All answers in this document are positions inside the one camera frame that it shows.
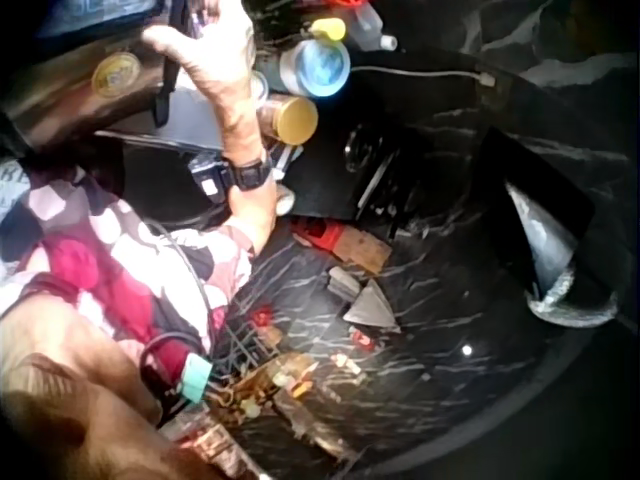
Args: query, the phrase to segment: skin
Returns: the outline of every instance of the skin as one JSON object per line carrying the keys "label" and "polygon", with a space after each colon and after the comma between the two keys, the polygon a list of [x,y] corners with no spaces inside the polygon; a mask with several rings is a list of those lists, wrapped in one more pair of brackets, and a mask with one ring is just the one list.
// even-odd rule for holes
{"label": "skin", "polygon": [[[264,160],[246,61],[250,21],[240,0],[206,0],[203,7],[210,22],[203,38],[153,26],[143,40],[177,60],[211,101],[226,158],[238,167]],[[229,205],[228,223],[259,253],[275,221],[273,178],[248,192],[232,188]],[[36,250],[26,268],[47,271],[46,254]],[[64,301],[36,295],[9,311],[0,322],[0,361],[3,410],[55,477],[224,478],[155,430],[160,411],[137,365]]]}

